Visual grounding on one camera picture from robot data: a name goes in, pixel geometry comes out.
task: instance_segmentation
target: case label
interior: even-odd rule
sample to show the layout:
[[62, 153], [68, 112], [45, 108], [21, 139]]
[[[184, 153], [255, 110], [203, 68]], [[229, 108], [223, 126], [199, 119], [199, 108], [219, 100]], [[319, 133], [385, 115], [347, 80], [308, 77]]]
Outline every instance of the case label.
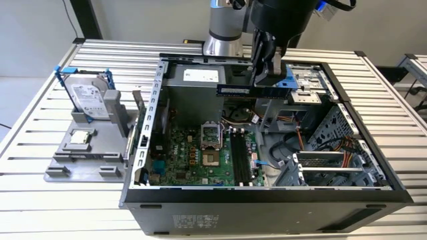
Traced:
[[219, 82], [219, 71], [205, 69], [185, 69], [184, 70], [184, 81], [192, 82]]
[[220, 215], [172, 215], [177, 229], [215, 229]]

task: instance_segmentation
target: hard drive label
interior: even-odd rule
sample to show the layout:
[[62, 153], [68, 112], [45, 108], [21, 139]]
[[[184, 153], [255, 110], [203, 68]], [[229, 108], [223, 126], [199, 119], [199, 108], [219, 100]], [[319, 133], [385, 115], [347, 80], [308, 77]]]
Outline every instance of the hard drive label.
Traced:
[[81, 111], [93, 119], [108, 118], [100, 90], [92, 85], [73, 84], [72, 90]]

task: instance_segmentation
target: motherboard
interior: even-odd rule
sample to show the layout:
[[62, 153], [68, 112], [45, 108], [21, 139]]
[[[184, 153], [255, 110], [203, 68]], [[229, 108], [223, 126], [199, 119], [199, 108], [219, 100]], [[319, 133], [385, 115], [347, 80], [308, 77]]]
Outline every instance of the motherboard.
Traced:
[[[172, 127], [169, 149], [152, 162], [149, 184], [156, 186], [236, 186], [236, 174], [249, 174], [249, 185], [264, 186], [263, 174], [253, 164], [259, 150], [253, 132], [240, 134], [244, 147], [232, 147], [233, 132], [216, 131], [215, 125], [201, 128]], [[244, 161], [233, 162], [233, 156]]]

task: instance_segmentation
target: power cable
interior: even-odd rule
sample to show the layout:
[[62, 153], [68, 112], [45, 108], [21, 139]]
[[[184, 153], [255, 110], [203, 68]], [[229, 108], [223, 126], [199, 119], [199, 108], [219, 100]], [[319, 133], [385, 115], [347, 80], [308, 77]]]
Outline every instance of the power cable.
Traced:
[[12, 127], [9, 127], [8, 125], [4, 125], [4, 124], [1, 124], [1, 123], [0, 123], [0, 126], [1, 126], [1, 127], [5, 127], [6, 129], [12, 129]]
[[77, 31], [76, 31], [76, 28], [74, 28], [74, 25], [73, 25], [72, 19], [69, 18], [69, 14], [68, 14], [68, 9], [66, 9], [65, 1], [64, 1], [64, 0], [61, 0], [61, 3], [64, 4], [65, 13], [66, 13], [66, 17], [68, 17], [69, 24], [70, 24], [72, 29], [73, 29], [74, 37], [77, 38], [77, 37], [78, 37], [78, 36], [77, 36]]

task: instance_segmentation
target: power supply label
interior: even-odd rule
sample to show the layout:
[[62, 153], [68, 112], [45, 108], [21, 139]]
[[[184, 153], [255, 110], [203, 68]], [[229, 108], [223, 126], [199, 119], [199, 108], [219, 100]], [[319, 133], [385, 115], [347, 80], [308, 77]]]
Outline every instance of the power supply label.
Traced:
[[100, 90], [92, 85], [73, 84], [72, 91], [80, 110], [93, 119], [106, 119], [108, 112]]
[[184, 70], [184, 81], [192, 82], [219, 82], [219, 71], [205, 69], [185, 69]]
[[215, 229], [220, 215], [172, 215], [177, 229]]

